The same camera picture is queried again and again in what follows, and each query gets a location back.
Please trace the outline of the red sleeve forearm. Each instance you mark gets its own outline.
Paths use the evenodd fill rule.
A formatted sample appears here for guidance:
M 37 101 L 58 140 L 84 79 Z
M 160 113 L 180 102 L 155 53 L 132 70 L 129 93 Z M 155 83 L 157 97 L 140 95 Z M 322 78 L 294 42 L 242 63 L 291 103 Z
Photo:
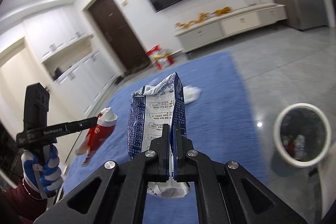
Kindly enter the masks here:
M 47 199 L 24 178 L 15 189 L 1 189 L 1 223 L 34 223 L 46 209 Z

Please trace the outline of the left blue white gloved hand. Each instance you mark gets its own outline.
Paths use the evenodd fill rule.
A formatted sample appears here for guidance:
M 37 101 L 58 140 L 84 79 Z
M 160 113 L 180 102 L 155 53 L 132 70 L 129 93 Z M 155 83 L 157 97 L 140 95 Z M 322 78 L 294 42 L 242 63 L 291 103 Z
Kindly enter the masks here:
M 30 188 L 37 192 L 38 198 L 47 199 L 61 188 L 63 178 L 57 148 L 53 144 L 47 145 L 43 152 L 48 154 L 46 159 L 39 159 L 31 151 L 25 151 L 21 155 L 21 162 L 25 189 Z

